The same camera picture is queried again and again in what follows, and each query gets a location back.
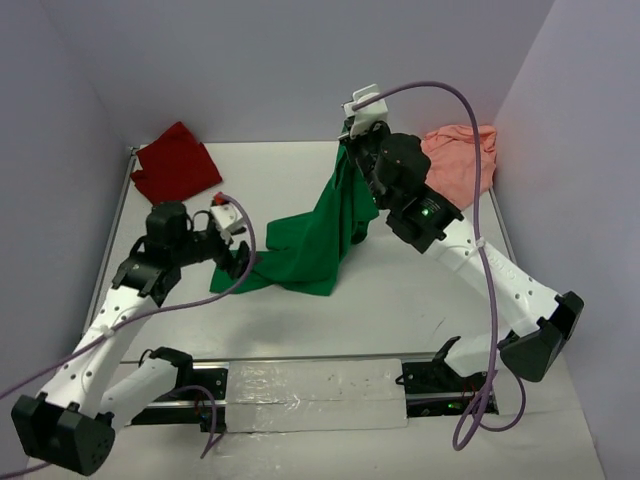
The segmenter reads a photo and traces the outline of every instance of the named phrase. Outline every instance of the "green cloth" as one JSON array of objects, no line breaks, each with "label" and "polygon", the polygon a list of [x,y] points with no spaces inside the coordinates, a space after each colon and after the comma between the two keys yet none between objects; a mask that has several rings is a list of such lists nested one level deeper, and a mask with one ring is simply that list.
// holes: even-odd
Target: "green cloth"
[{"label": "green cloth", "polygon": [[[278,284],[287,290],[330,295],[338,280],[338,267],[351,245],[367,236],[378,209],[360,172],[350,164],[343,147],[338,150],[333,176],[312,212],[274,220],[267,225],[267,249],[235,293]],[[233,284],[216,270],[211,291]]]}]

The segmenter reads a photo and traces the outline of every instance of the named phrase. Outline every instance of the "wall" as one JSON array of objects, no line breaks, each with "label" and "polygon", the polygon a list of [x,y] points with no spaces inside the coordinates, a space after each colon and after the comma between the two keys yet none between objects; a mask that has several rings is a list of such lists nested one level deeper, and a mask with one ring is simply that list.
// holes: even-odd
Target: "wall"
[{"label": "wall", "polygon": [[[177,119],[206,141],[328,140],[376,82],[450,82],[492,122],[553,0],[42,0],[131,144]],[[394,128],[466,122],[445,93],[392,101]]]},{"label": "wall", "polygon": [[557,0],[497,119],[519,261],[586,310],[567,347],[610,479],[640,478],[640,3]]},{"label": "wall", "polygon": [[[0,62],[2,390],[78,340],[127,155],[38,2],[0,2]],[[0,403],[0,474],[26,464],[15,398]]]}]

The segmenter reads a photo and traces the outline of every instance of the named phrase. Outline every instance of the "folded pink cloth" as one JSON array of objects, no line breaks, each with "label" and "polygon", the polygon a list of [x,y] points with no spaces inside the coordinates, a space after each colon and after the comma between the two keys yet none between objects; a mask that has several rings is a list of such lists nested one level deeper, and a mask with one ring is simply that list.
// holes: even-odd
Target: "folded pink cloth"
[{"label": "folded pink cloth", "polygon": [[[482,179],[480,192],[493,184],[496,169],[496,129],[483,125],[480,130]],[[471,127],[448,125],[427,133],[422,151],[431,159],[426,183],[463,210],[473,203],[476,155]]]}]

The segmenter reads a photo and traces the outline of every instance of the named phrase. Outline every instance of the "fabric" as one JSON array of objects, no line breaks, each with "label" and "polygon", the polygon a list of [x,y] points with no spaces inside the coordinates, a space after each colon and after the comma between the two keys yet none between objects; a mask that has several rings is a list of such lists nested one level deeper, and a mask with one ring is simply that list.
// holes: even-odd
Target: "fabric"
[{"label": "fabric", "polygon": [[182,202],[222,182],[209,152],[182,122],[137,155],[142,170],[133,172],[131,179],[153,205]]},{"label": "fabric", "polygon": [[[311,212],[274,220],[267,225],[268,251],[236,293],[272,284],[311,295],[330,295],[338,267],[352,245],[362,242],[369,222],[378,216],[360,172],[340,147],[333,176]],[[211,291],[226,290],[233,281],[216,270]]]},{"label": "fabric", "polygon": [[[481,193],[493,184],[496,168],[496,129],[479,127],[482,159]],[[471,127],[448,125],[427,133],[422,151],[431,159],[426,183],[460,210],[473,203],[476,154]]]}]

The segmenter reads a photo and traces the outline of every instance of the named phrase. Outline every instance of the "robotic arm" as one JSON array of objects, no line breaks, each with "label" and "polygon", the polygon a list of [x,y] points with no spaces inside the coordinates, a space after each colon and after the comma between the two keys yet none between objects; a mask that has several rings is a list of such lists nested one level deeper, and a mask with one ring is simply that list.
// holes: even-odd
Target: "robotic arm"
[{"label": "robotic arm", "polygon": [[[478,247],[484,246],[494,277],[498,312],[508,328],[500,332],[501,365],[517,376],[542,380],[565,343],[571,338],[584,303],[573,292],[559,295],[537,282],[495,247],[476,245],[471,222],[460,210],[428,187],[431,161],[420,139],[391,133],[385,123],[384,100],[354,113],[353,106],[379,93],[372,85],[345,104],[345,132],[340,144],[360,170],[376,206],[389,210],[387,224],[404,242],[426,253],[462,277],[485,298],[488,296]],[[486,370],[490,336],[454,337],[439,352],[460,377]]]},{"label": "robotic arm", "polygon": [[[195,231],[194,218],[200,213],[208,217],[207,226]],[[91,475],[109,455],[116,433],[135,415],[161,395],[193,383],[191,356],[161,347],[107,390],[122,356],[151,316],[127,328],[118,325],[160,307],[180,280],[182,267],[212,259],[232,278],[247,268],[247,244],[241,242],[235,256],[229,249],[232,235],[243,231],[241,212],[214,201],[210,211],[194,218],[179,202],[153,208],[146,235],[119,266],[102,308],[75,351],[101,335],[107,340],[63,365],[35,398],[18,399],[11,416],[27,455]]]}]

